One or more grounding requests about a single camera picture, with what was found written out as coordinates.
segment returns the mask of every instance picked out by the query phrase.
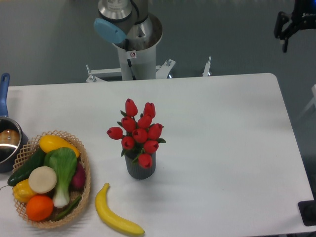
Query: gray vase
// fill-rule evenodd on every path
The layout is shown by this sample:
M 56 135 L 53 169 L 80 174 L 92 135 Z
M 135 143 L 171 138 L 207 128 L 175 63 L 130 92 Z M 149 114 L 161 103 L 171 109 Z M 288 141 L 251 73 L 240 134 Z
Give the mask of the gray vase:
M 132 161 L 136 158 L 136 153 L 126 153 L 125 155 L 126 167 L 127 171 L 135 179 L 146 179 L 151 176 L 156 168 L 156 152 L 151 154 L 153 159 L 152 167 L 145 169 L 141 167 L 138 162 L 132 164 Z

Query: banana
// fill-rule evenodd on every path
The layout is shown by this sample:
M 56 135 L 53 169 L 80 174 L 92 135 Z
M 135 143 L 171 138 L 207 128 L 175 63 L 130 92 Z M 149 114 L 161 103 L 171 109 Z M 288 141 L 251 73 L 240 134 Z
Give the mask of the banana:
M 106 183 L 94 200 L 95 209 L 101 220 L 112 229 L 123 234 L 139 236 L 145 233 L 139 225 L 116 215 L 109 209 L 107 204 L 107 191 L 109 186 L 110 184 Z

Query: woven basket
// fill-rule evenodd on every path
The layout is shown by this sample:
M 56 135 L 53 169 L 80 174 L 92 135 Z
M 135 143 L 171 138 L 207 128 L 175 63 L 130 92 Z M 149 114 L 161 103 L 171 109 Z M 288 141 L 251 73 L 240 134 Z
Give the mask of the woven basket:
M 76 138 L 74 135 L 71 135 L 70 133 L 63 132 L 63 131 L 49 131 L 44 132 L 42 135 L 36 136 L 36 138 L 32 138 L 30 141 L 28 141 L 27 145 L 24 145 L 23 148 L 20 150 L 20 153 L 17 155 L 17 158 L 15 159 L 15 164 L 13 166 L 13 172 L 15 172 L 23 163 L 35 152 L 35 150 L 39 147 L 39 141 L 40 138 L 44 135 L 55 135 L 64 138 L 66 141 L 77 147 L 77 149 L 80 151 L 80 157 L 78 158 L 81 165 L 85 169 L 86 173 L 86 182 L 84 189 L 82 191 L 75 191 L 70 189 L 70 202 L 72 202 L 76 197 L 81 195 L 81 200 L 78 204 L 78 206 L 72 210 L 70 214 L 65 216 L 63 219 L 59 221 L 51 221 L 54 219 L 58 213 L 64 210 L 64 208 L 54 208 L 53 213 L 48 217 L 47 219 L 35 222 L 29 220 L 27 214 L 26 214 L 26 203 L 19 202 L 18 200 L 14 199 L 15 201 L 15 207 L 16 211 L 19 213 L 19 216 L 23 218 L 28 224 L 38 227 L 40 229 L 51 229 L 60 227 L 70 221 L 72 221 L 74 218 L 76 218 L 86 207 L 88 203 L 89 193 L 90 193 L 90 183 L 91 183 L 91 176 L 90 176 L 90 166 L 88 161 L 88 156 L 86 153 L 86 150 L 82 144 L 82 142 Z

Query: yellow bell pepper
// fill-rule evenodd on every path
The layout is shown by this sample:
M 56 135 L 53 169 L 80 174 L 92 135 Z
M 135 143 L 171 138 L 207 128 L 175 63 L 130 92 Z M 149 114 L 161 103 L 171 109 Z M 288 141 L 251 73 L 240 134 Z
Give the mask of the yellow bell pepper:
M 15 199 L 17 199 L 19 202 L 28 202 L 33 196 L 37 194 L 30 188 L 29 179 L 17 183 L 17 185 L 15 185 L 12 190 Z

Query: white cylinder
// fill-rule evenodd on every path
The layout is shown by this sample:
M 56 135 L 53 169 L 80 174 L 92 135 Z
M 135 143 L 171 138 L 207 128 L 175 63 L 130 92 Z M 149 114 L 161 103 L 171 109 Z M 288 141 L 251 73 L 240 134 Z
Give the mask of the white cylinder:
M 133 80 L 132 71 L 136 80 L 156 79 L 156 44 L 145 50 L 136 51 L 136 58 L 132 58 L 125 49 L 118 49 L 119 65 L 123 80 Z

